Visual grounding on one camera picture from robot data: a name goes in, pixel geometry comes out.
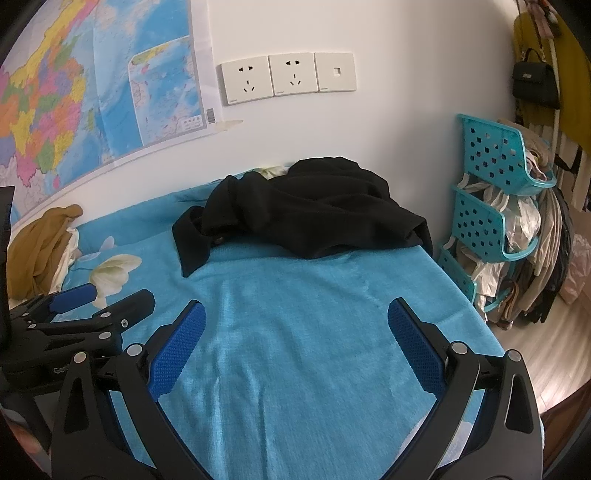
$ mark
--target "white wall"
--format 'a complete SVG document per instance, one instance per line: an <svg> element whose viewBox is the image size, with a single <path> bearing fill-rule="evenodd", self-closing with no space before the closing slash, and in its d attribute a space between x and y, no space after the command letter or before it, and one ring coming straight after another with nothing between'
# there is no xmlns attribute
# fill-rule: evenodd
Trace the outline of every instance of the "white wall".
<svg viewBox="0 0 591 480"><path fill-rule="evenodd" d="M398 203L427 218L434 239L449 235L449 185L462 170L455 113L513 116L514 0L209 4L216 64L291 51L351 51L358 91L226 107L226 120L244 123L128 163L53 206L82 205L83 223L249 168L342 155L387 179Z"/></svg>

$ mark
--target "stacked basket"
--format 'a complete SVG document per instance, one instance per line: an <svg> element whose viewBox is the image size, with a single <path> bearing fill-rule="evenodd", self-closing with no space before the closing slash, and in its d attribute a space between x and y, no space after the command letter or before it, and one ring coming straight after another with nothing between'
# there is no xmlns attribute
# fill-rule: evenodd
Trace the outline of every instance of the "stacked basket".
<svg viewBox="0 0 591 480"><path fill-rule="evenodd" d="M496 122L459 115L464 126L464 171L499 187L508 195L535 196L542 189L552 188L556 179L550 171L548 181L533 179L527 172L525 145L521 132ZM505 217L492 206L469 193L456 192L452 236L466 245L487 263L515 262L535 250L538 238L517 253L505 250ZM452 254L441 249L439 266L466 295L470 302L476 297L476 284L464 272ZM485 311L491 311L506 297L502 292Z"/></svg>

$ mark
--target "power outlet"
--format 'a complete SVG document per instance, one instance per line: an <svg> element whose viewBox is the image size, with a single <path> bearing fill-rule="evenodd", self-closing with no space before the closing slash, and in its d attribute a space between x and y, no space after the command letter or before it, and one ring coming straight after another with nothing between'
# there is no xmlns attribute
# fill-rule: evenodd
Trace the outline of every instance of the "power outlet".
<svg viewBox="0 0 591 480"><path fill-rule="evenodd" d="M273 96L268 57L222 63L228 105Z"/></svg>
<svg viewBox="0 0 591 480"><path fill-rule="evenodd" d="M270 55L269 63L275 95L318 91L313 53Z"/></svg>

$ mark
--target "world map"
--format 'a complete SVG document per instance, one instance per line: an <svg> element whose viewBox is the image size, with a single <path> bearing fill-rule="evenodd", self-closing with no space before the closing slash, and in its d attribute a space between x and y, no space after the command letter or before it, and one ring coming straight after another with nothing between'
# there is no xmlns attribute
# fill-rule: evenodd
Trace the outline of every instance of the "world map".
<svg viewBox="0 0 591 480"><path fill-rule="evenodd" d="M25 30L0 66L12 223L117 158L205 128L187 1L47 0L37 12L35 48Z"/></svg>

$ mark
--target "bed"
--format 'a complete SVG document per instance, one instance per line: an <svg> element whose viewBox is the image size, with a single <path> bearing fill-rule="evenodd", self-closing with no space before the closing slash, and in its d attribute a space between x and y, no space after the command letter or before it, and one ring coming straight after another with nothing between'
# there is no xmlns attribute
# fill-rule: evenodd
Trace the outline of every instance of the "bed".
<svg viewBox="0 0 591 480"><path fill-rule="evenodd" d="M80 226L84 257L63 288L90 279L99 297L61 320L147 288L156 308L124 334L128 345L199 300L205 332L160 404L214 479L380 478L434 403L388 327L390 302L403 297L421 320L476 353L502 355L501 346L420 247L302 260L244 237L213 249L183 278L171 226L189 206L204 205L216 185ZM474 393L456 450L481 398ZM113 401L132 451L150 463L121 396Z"/></svg>

